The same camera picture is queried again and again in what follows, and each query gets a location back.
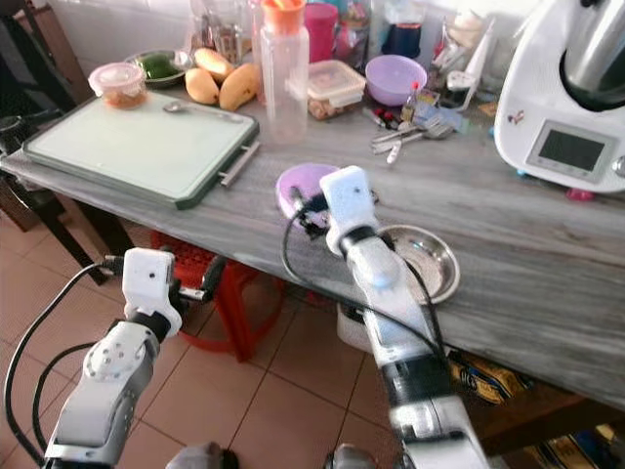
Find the wooden table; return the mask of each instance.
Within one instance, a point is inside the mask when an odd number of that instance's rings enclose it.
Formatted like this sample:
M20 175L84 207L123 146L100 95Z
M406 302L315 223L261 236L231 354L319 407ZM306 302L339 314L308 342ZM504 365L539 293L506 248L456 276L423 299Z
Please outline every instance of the wooden table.
M244 109L265 121L257 104ZM383 225L440 235L462 272L438 308L445 341L593 400L625 409L625 197L577 203L564 189L519 178L487 128L406 147L393 168L373 156L375 125L360 112L310 120L294 146L266 142L229 189L178 211L30 162L0 168L56 192L288 278L280 263L286 221L276 208L280 173L304 162L363 167ZM322 240L294 236L296 268L338 296L357 295Z

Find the cutting board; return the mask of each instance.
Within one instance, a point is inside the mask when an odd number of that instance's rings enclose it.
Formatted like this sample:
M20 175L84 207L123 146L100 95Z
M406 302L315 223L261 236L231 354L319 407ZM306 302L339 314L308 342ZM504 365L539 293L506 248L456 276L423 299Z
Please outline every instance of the cutting board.
M249 116L149 93L134 109L95 99L24 144L33 160L120 191L188 208L258 135Z

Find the spoon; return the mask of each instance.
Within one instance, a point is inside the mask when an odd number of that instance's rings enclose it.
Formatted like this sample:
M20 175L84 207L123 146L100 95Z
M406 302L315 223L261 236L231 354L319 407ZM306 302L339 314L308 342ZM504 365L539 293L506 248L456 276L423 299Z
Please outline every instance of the spoon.
M171 103L167 103L165 106L163 106L163 110L165 112L176 114L179 112L188 112L190 110L193 110L193 107L191 107L188 103L185 103L184 101L172 101ZM210 110L206 109L206 110L210 112L211 115L219 119L222 119L226 122L231 122L233 124L240 124L241 122L243 122L243 118L235 114L220 112L220 111L213 110L213 109L210 109Z

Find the red stool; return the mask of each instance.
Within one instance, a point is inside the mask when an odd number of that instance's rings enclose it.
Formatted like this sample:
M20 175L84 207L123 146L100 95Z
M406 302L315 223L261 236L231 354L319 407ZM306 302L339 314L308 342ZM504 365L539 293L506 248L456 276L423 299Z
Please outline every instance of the red stool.
M176 256L174 274L183 286L198 288L202 283L202 276L215 254L199 247L180 241L160 232L151 232L151 247L159 249L168 246ZM274 279L278 294L275 311L266 318L261 325L252 330L245 315L243 304L243 290L248 283L260 272L229 260L222 275L217 291L215 292L215 306L219 313L228 340L206 340L195 337L186 332L179 334L191 345L210 352L231 352L236 359L245 362L254 356L256 344L265 337L280 314L284 300L284 281Z

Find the pink bowl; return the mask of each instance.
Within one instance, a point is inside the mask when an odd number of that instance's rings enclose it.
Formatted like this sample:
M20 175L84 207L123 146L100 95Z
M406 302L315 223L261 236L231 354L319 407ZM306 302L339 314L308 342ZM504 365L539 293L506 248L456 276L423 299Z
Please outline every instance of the pink bowl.
M371 60L364 71L371 97L386 106L403 105L417 81L419 89L428 83L428 72L403 56L380 56Z

